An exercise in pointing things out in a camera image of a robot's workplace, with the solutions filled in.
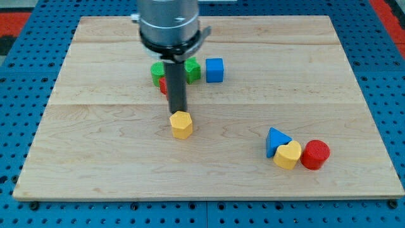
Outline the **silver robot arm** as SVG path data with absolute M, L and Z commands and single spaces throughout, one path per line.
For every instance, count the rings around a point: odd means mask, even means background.
M 170 113 L 187 111 L 185 62 L 211 34 L 200 27 L 197 0 L 138 0 L 140 40 L 163 62 Z

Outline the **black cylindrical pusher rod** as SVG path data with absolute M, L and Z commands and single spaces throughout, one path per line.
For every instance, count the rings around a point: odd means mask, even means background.
M 187 111 L 186 72 L 184 62 L 164 62 L 163 64 L 170 113 Z

